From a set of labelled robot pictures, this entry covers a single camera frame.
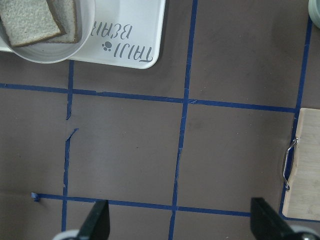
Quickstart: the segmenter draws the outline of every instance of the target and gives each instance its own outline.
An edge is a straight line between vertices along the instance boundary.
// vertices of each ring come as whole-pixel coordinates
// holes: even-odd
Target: white bread
[[[51,0],[56,16],[66,34],[48,40],[48,43],[73,44],[79,41],[77,31],[77,9],[75,0]]]
[[[23,47],[65,34],[52,3],[0,0],[0,16],[12,47]]]

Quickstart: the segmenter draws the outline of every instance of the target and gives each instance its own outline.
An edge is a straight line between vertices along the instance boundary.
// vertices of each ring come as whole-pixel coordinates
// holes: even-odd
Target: grid square
[[[68,202],[67,228],[79,229],[93,203]],[[142,207],[109,205],[109,240],[168,238],[171,211]]]
[[[320,109],[320,30],[313,26],[302,96],[302,107]]]
[[[182,104],[74,95],[69,196],[171,205]]]
[[[162,47],[154,66],[134,69],[77,61],[74,88],[183,98],[192,0],[167,4]]]
[[[69,61],[39,64],[12,52],[0,51],[0,72],[3,84],[68,88]]]
[[[254,240],[255,238],[250,231],[249,217],[178,211],[173,239]]]
[[[307,1],[199,1],[190,98],[294,108],[307,21]]]
[[[51,240],[61,231],[62,201],[0,192],[1,239]]]
[[[0,89],[0,190],[62,194],[67,95]]]
[[[251,197],[279,209],[293,113],[189,105],[178,205],[250,211]]]

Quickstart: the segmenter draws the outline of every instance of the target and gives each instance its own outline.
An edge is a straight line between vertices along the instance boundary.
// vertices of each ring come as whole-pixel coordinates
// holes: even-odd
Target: paw print logo
[[[102,47],[103,47],[103,50],[111,52],[112,44],[111,42],[106,41],[104,44],[102,44]]]

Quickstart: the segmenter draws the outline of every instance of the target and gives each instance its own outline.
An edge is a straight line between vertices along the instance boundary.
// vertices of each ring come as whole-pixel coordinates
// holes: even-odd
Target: cutting board
[[[301,108],[293,165],[282,213],[320,221],[320,110]]]

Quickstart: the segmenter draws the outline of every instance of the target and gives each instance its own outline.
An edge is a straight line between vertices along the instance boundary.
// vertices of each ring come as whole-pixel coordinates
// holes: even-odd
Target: bowl
[[[96,0],[75,0],[78,37],[77,43],[39,42],[29,46],[12,47],[2,24],[0,38],[18,56],[31,62],[52,64],[64,61],[78,52],[88,40],[96,16]]]

